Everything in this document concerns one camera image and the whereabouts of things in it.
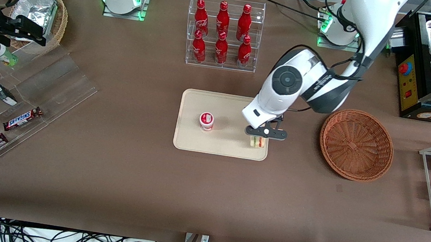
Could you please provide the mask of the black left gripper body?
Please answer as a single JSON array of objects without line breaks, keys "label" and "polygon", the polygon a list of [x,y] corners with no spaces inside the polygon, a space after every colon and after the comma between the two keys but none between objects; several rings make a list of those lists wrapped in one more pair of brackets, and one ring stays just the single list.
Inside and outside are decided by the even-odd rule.
[{"label": "black left gripper body", "polygon": [[279,120],[279,119],[273,119],[271,121],[262,123],[259,128],[266,128],[266,129],[272,129],[272,130],[282,130],[281,129],[281,124],[282,124],[283,120]]}]

